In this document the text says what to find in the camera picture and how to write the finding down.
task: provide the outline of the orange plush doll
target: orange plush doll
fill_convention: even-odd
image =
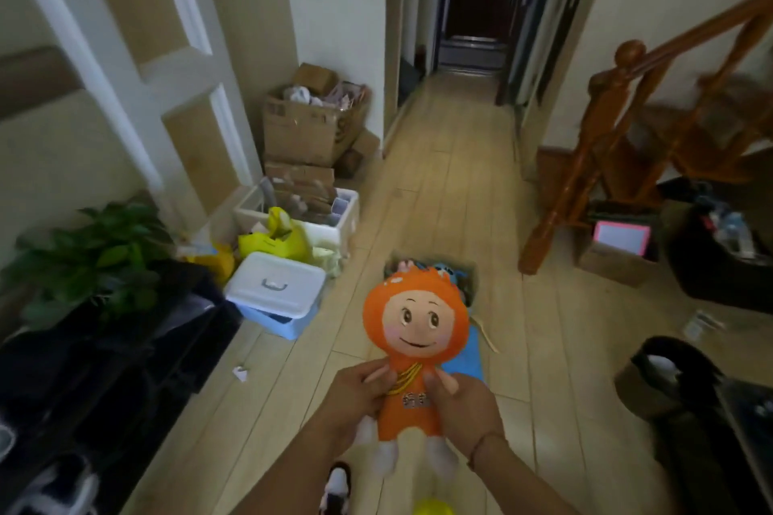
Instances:
[[[401,262],[394,275],[368,294],[362,322],[398,375],[378,416],[376,469],[382,475],[394,471],[397,435],[415,427],[427,435],[427,456],[433,469],[442,476],[452,475],[457,459],[440,430],[423,373],[434,373],[437,365],[449,361],[467,344],[469,315],[459,290],[445,271]],[[448,389],[458,386],[446,373],[438,375]],[[372,437],[367,430],[373,423],[367,420],[360,425],[360,440]]]

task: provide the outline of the green plant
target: green plant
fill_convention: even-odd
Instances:
[[[169,258],[172,244],[157,210],[129,201],[79,211],[90,224],[53,230],[47,247],[19,237],[19,255],[2,270],[6,286],[35,288],[23,310],[30,325],[50,325],[88,299],[102,309],[102,319],[156,304],[160,276],[148,265]]]

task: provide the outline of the white styrofoam box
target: white styrofoam box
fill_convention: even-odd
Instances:
[[[342,256],[348,257],[349,241],[360,222],[360,195],[354,190],[341,188],[335,188],[335,192],[339,198],[348,202],[336,226],[316,225],[303,220],[299,220],[298,223],[304,228],[308,241],[313,247],[334,248],[339,250]],[[266,225],[268,214],[257,211],[262,208],[263,203],[263,193],[258,187],[253,188],[239,203],[234,210],[234,215],[241,232],[250,232],[256,222]]]
[[[295,340],[319,309],[324,279],[319,267],[254,252],[228,281],[225,294],[245,318]]]

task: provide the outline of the box handle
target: box handle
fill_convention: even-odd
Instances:
[[[261,285],[264,286],[266,289],[270,289],[271,291],[284,291],[287,288],[286,283],[284,286],[280,287],[276,283],[269,282],[268,279],[264,279]]]

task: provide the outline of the white door frame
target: white door frame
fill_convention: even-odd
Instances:
[[[161,117],[210,95],[241,187],[260,179],[257,156],[213,0],[174,0],[189,47],[137,66],[105,0],[36,0],[86,88],[145,178],[163,220],[197,232],[208,221]]]

